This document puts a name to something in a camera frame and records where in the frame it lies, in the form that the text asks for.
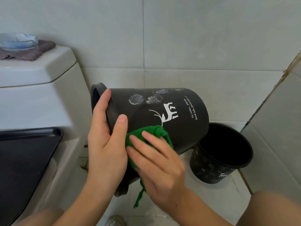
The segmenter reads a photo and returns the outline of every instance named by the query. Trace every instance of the hand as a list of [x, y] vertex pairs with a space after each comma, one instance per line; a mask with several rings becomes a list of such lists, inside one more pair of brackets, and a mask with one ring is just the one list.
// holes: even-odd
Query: hand
[[129, 137], [130, 141], [139, 152], [132, 147], [126, 150], [138, 167], [146, 193], [160, 209], [173, 217], [188, 193], [184, 162], [163, 138], [146, 131], [142, 136], [159, 152], [133, 135]]
[[126, 115], [120, 115], [112, 136], [107, 123], [106, 109], [111, 98], [107, 89], [100, 97], [93, 111], [88, 135], [89, 173], [86, 185], [95, 195], [113, 197], [127, 166], [125, 139], [128, 128]]

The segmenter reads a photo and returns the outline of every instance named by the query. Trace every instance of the toilet tank lid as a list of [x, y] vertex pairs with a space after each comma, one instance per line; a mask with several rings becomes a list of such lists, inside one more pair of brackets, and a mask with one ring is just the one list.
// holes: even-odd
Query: toilet tank lid
[[49, 83], [76, 63], [70, 48], [56, 46], [35, 61], [0, 60], [0, 87]]

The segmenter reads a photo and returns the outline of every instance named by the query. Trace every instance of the toilet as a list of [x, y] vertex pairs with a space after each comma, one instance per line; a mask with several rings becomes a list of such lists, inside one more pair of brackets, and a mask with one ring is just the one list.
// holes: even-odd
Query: toilet
[[32, 213], [58, 206], [87, 143], [90, 103], [89, 90], [70, 48], [56, 46], [33, 62], [0, 60], [0, 131], [43, 127], [63, 131], [30, 202], [14, 224]]

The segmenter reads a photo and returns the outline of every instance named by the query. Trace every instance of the brown towel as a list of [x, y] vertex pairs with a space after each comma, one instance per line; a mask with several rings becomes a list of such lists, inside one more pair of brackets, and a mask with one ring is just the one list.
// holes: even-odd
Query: brown towel
[[20, 59], [26, 61], [37, 60], [44, 52], [53, 49], [55, 47], [55, 42], [39, 40], [39, 45], [24, 51], [6, 51], [0, 49], [0, 60], [3, 59]]

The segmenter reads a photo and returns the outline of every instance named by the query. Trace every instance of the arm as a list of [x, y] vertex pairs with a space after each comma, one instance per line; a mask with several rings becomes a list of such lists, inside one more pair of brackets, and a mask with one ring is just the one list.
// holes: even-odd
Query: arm
[[185, 165], [164, 139], [143, 132], [142, 136], [156, 149], [135, 136], [127, 152], [152, 201], [181, 226], [231, 226], [185, 186]]
[[106, 109], [111, 98], [107, 89], [93, 111], [88, 135], [89, 173], [87, 182], [73, 205], [54, 226], [94, 226], [107, 209], [127, 166], [125, 138], [127, 118], [120, 115], [112, 136], [107, 124]]

